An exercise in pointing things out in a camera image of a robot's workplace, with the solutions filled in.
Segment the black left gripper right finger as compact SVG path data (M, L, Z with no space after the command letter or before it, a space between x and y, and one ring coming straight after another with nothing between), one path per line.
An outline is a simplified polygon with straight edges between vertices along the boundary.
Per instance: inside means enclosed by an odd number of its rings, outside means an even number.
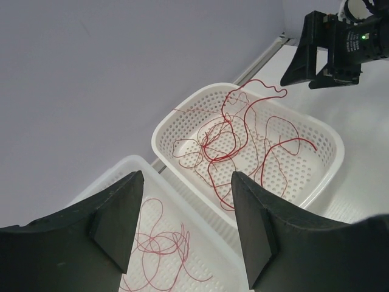
M297 207L243 172L231 183L251 290L388 290L388 215L343 223Z

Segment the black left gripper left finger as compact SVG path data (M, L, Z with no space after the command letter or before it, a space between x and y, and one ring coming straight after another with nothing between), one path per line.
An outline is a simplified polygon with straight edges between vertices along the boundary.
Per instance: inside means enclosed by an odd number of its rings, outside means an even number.
M117 291L127 272L144 177L108 188L25 226L1 229L2 291Z

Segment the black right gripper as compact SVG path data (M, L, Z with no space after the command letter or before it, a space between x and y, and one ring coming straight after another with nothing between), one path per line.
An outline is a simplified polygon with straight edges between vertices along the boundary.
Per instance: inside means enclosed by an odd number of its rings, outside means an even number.
M317 72L317 52L328 50L328 62ZM331 84L358 84L363 63L383 59L383 18L359 24L339 21L318 11L305 16L297 50L280 80L281 86L308 82L311 89Z

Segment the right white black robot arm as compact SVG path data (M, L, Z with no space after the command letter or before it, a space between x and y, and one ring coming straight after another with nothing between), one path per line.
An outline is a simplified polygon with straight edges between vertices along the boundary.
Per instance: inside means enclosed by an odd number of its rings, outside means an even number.
M310 89L359 84L362 64L388 58L388 1L342 1L336 14L305 16L295 55L281 86Z

